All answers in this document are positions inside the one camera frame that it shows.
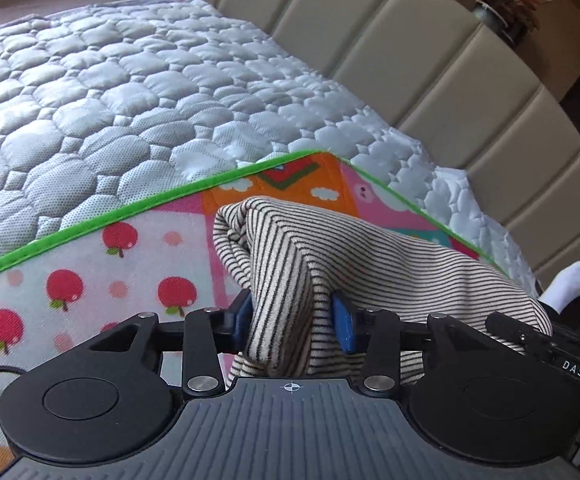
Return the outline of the beige striped knit garment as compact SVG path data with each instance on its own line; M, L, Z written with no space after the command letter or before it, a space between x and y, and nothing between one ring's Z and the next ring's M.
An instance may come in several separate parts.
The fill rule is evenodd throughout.
M340 290L364 309L423 323L446 313L476 330L498 311L544 335L544 307L505 275L452 248L340 212L254 196L218 209L219 260L252 294L253 318L229 377L355 377L330 315Z

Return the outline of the white sock foot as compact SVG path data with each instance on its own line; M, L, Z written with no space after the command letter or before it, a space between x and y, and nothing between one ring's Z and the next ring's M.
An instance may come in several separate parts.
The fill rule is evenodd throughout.
M553 311L562 311L580 296L580 261L562 269L540 295L540 302Z

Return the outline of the colourful cartoon play mat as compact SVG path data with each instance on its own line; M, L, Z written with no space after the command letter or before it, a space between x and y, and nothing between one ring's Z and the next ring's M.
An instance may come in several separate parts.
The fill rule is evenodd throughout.
M328 208L479 258L476 246L327 153L261 162L54 234L0 260L0 394L30 370L141 311L177 321L238 293L213 245L216 211L266 195ZM0 471L11 453L0 431Z

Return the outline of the grey quilted mattress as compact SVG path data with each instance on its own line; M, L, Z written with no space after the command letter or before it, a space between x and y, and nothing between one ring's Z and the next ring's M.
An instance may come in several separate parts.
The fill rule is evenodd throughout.
M532 289L465 171L202 0L125 0L0 25L0 271L141 200L282 156L352 162Z

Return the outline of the beige padded headboard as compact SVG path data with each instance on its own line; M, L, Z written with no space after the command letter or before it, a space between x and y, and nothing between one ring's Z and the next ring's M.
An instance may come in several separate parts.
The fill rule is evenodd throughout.
M547 88L455 0L204 0L339 81L440 165L550 281L580 260L580 134Z

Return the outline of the potted red leaf plant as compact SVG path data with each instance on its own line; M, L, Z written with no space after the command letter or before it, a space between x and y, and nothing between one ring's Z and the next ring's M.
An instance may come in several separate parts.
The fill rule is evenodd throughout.
M478 0L473 13L515 49L526 36L540 28L536 11L547 3L550 0Z

